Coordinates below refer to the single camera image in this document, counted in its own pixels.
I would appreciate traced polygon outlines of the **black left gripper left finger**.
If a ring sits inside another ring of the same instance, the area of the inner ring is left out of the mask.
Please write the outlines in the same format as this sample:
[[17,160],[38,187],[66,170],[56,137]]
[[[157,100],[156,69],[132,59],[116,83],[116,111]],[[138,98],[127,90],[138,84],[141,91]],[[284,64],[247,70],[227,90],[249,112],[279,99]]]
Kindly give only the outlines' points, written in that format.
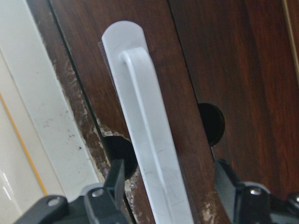
[[104,184],[83,188],[72,202],[64,196],[49,195],[38,200],[17,224],[126,224],[121,211],[124,195],[125,168],[123,160],[114,160]]

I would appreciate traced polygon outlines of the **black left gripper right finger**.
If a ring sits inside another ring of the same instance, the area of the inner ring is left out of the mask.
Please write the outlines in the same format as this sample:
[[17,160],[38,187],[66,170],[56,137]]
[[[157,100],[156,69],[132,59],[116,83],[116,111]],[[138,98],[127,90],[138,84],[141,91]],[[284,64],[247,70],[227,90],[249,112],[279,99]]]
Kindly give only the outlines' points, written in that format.
[[276,198],[265,186],[243,182],[229,163],[214,161],[214,187],[232,224],[297,224],[299,194]]

